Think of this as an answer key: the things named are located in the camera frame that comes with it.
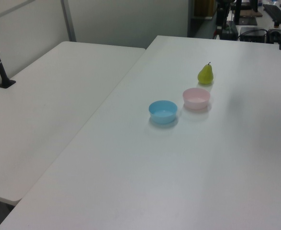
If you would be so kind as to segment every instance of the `pink bowl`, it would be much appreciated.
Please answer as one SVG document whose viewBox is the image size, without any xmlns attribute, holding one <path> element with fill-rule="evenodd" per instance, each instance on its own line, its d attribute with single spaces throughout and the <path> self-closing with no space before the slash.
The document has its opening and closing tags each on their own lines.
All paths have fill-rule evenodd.
<svg viewBox="0 0 281 230">
<path fill-rule="evenodd" d="M 191 88 L 183 93 L 185 106 L 190 109 L 204 109 L 211 97 L 211 94 L 204 89 Z"/>
</svg>

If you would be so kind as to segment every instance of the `white wall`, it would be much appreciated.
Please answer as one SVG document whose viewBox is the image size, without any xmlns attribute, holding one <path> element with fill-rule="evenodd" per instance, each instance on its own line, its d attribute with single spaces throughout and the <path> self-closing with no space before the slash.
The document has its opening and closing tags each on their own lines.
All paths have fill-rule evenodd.
<svg viewBox="0 0 281 230">
<path fill-rule="evenodd" d="M 0 58 L 9 78 L 62 41 L 68 34 L 60 0 L 35 0 L 0 18 Z"/>
<path fill-rule="evenodd" d="M 147 48 L 157 35 L 187 37 L 189 2 L 68 0 L 78 42 L 141 48 Z"/>
</svg>

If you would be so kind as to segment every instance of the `wall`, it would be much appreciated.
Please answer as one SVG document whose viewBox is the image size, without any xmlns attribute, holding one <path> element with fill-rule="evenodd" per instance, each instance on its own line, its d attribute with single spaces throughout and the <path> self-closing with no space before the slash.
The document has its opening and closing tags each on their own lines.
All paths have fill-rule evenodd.
<svg viewBox="0 0 281 230">
<path fill-rule="evenodd" d="M 191 0 L 68 0 L 78 42 L 147 48 L 188 36 Z"/>
<path fill-rule="evenodd" d="M 0 58 L 9 78 L 62 41 L 68 34 L 60 0 L 35 0 L 0 18 Z"/>
</svg>

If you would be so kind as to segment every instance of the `keyboard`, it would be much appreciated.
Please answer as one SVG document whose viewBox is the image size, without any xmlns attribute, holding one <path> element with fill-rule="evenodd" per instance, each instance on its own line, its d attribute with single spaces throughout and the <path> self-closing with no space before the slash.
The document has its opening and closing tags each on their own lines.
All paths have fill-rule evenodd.
<svg viewBox="0 0 281 230">
<path fill-rule="evenodd" d="M 281 23 L 281 10 L 279 7 L 267 4 L 263 4 L 263 7 L 274 21 Z"/>
</svg>

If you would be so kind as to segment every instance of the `desk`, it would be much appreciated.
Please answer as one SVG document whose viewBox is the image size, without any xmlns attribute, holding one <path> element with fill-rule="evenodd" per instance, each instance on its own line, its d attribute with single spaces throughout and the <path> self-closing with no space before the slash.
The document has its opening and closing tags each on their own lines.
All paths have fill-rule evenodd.
<svg viewBox="0 0 281 230">
<path fill-rule="evenodd" d="M 189 111 L 182 93 L 200 87 L 209 61 L 210 105 Z M 178 119 L 155 126 L 148 107 L 163 99 Z M 8 229 L 281 229 L 278 46 L 158 36 L 0 225 Z"/>
<path fill-rule="evenodd" d="M 63 42 L 0 89 L 0 201 L 23 198 L 143 52 Z"/>
<path fill-rule="evenodd" d="M 278 0 L 278 1 L 275 1 L 275 2 L 272 2 L 270 0 L 263 0 L 263 4 L 271 4 L 271 5 L 276 5 L 276 6 L 280 6 L 281 4 L 281 0 Z M 274 27 L 274 22 L 272 21 L 272 18 L 269 16 L 269 14 L 264 11 L 264 7 L 263 6 L 258 6 L 258 11 L 262 13 L 262 17 L 257 17 L 256 18 L 256 21 L 257 21 L 257 24 L 258 25 L 246 25 L 246 26 L 241 26 L 241 25 L 237 25 L 237 30 L 238 30 L 238 35 L 240 35 L 240 29 L 241 27 L 261 27 L 261 28 L 264 28 L 266 30 L 269 30 L 269 29 L 273 29 Z M 227 20 L 230 21 L 232 18 L 232 12 L 230 11 L 228 17 L 227 17 Z"/>
</svg>

